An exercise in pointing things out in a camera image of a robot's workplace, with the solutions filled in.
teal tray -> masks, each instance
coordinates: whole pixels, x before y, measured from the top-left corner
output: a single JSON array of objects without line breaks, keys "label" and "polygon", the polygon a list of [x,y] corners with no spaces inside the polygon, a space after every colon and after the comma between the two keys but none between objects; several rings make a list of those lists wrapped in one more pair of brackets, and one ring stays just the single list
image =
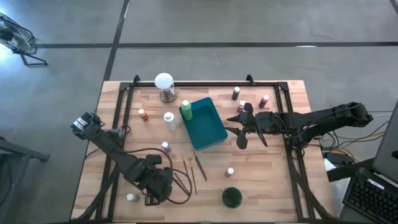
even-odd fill
[{"label": "teal tray", "polygon": [[191,103],[191,107],[192,119],[190,121],[184,119],[181,107],[180,114],[196,151],[221,143],[228,137],[211,98],[206,97],[195,101]]}]

wooden table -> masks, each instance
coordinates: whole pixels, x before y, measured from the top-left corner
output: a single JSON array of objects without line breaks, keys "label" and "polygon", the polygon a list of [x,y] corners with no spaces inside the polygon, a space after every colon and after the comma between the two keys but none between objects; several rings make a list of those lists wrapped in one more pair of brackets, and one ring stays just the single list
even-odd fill
[{"label": "wooden table", "polygon": [[[98,103],[98,116],[106,123],[104,129],[110,129],[113,121],[116,99],[120,82],[105,82]],[[292,104],[295,112],[308,113],[310,105],[301,80],[288,81]],[[236,108],[239,101],[231,100],[231,87],[181,87],[176,88],[178,98],[169,104],[160,101],[159,90],[152,87],[134,87],[132,105],[129,114],[131,132],[126,136],[125,150],[135,150],[145,147],[158,147],[167,141],[172,148],[170,154],[176,169],[184,170],[182,153],[187,161],[192,157],[192,145],[183,124],[178,107],[183,100],[196,101],[210,97],[225,126],[239,127],[226,119],[237,115]],[[269,95],[269,102],[264,109],[258,108],[263,95]],[[254,112],[277,111],[275,91],[268,87],[242,87],[238,100],[252,103]],[[144,108],[149,120],[141,120],[137,111]],[[163,115],[172,112],[177,122],[177,130],[168,131]],[[205,182],[201,172],[193,160],[193,170],[198,194],[192,194],[191,199],[184,205],[174,205],[168,201],[154,207],[145,207],[144,201],[128,202],[128,193],[139,191],[122,177],[119,180],[118,197],[114,209],[114,222],[274,222],[296,221],[294,200],[287,167],[285,148],[282,137],[266,136],[268,147],[264,147],[255,134],[248,134],[248,148],[240,150],[236,146],[236,136],[228,132],[228,138],[223,143],[198,152],[198,157],[206,172],[208,181]],[[96,149],[89,144],[88,152]],[[156,151],[137,153],[144,157],[146,154],[158,154]],[[319,147],[310,146],[305,149],[305,165],[307,168],[310,188],[321,204],[335,215],[333,199],[326,176],[325,166]],[[90,155],[84,163],[72,218],[78,217],[91,203],[100,189],[105,154],[97,151]],[[163,166],[169,162],[163,156]],[[226,178],[224,172],[233,167],[235,173]],[[185,185],[187,179],[180,175]],[[221,190],[236,187],[243,194],[243,203],[239,208],[230,209],[221,201]],[[186,195],[173,183],[170,196],[175,201],[183,201]],[[303,193],[300,193],[303,209],[306,210]]]}]

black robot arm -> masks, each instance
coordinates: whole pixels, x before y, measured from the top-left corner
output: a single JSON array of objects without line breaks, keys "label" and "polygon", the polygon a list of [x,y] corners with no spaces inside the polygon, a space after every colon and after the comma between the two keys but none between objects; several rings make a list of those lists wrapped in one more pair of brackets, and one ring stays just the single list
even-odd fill
[{"label": "black robot arm", "polygon": [[163,169],[155,165],[162,163],[160,155],[148,155],[145,159],[123,153],[117,133],[101,129],[101,120],[94,113],[85,113],[72,125],[73,133],[87,139],[104,151],[117,165],[124,178],[149,195],[146,205],[158,205],[168,199],[172,192],[172,167]]},{"label": "black robot arm", "polygon": [[265,146],[267,143],[262,134],[284,134],[290,138],[293,147],[305,147],[315,136],[345,126],[365,127],[373,117],[361,103],[348,103],[306,114],[260,112],[255,116],[252,105],[246,103],[241,114],[227,120],[242,124],[242,130],[226,129],[238,135],[236,144],[245,149],[248,143],[246,133],[257,133]]}]

small bottle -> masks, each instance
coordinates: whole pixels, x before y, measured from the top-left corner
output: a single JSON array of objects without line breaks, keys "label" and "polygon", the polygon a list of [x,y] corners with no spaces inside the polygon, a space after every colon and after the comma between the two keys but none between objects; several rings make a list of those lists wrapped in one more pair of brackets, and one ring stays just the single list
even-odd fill
[{"label": "small bottle", "polygon": [[268,95],[264,95],[264,96],[261,98],[261,101],[260,101],[260,103],[259,103],[259,107],[260,107],[260,108],[264,108],[264,107],[266,106],[267,102],[268,102],[268,99],[269,99],[269,96],[268,96]]},{"label": "small bottle", "polygon": [[163,148],[163,151],[165,151],[166,153],[170,153],[172,151],[172,149],[170,148],[170,145],[168,144],[168,142],[163,142],[162,143],[162,148]]},{"label": "small bottle", "polygon": [[171,112],[167,112],[166,114],[164,114],[163,117],[164,121],[167,124],[167,128],[169,129],[169,131],[175,131],[177,128],[177,124],[175,123],[175,119],[174,119],[174,114]]},{"label": "small bottle", "polygon": [[232,92],[232,100],[237,100],[239,96],[239,92],[241,89],[239,87],[235,87],[234,91]]},{"label": "small bottle", "polygon": [[139,114],[139,116],[141,116],[141,118],[142,118],[144,121],[147,121],[147,120],[148,120],[148,114],[144,111],[144,109],[139,109],[139,110],[138,110],[138,114]]},{"label": "small bottle", "polygon": [[240,101],[239,102],[239,105],[238,105],[238,113],[242,113],[243,112],[243,108],[244,108],[244,104],[245,104],[246,102],[245,101]]},{"label": "small bottle", "polygon": [[181,111],[186,121],[190,121],[192,119],[192,107],[188,100],[182,101]]},{"label": "small bottle", "polygon": [[231,177],[232,174],[234,174],[234,169],[231,167],[225,171],[225,177]]},{"label": "small bottle", "polygon": [[127,200],[129,202],[138,202],[139,196],[138,196],[138,194],[127,194]]}]

concrete floor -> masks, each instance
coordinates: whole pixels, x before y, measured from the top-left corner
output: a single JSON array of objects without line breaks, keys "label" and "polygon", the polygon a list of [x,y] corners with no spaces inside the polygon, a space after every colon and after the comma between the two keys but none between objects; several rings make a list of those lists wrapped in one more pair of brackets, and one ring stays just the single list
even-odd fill
[{"label": "concrete floor", "polygon": [[[40,44],[112,43],[124,0],[0,2],[0,12],[31,29]],[[135,0],[120,42],[384,42],[398,41],[398,15],[388,0]],[[0,136],[49,152],[32,161],[10,223],[68,220],[86,141],[70,123],[98,101],[111,49],[39,49],[44,68],[25,67],[0,48]],[[119,49],[110,80],[303,79],[312,110],[362,102],[393,109],[398,99],[398,47]],[[389,117],[340,136],[371,133]],[[379,142],[352,145],[359,159]]]}]

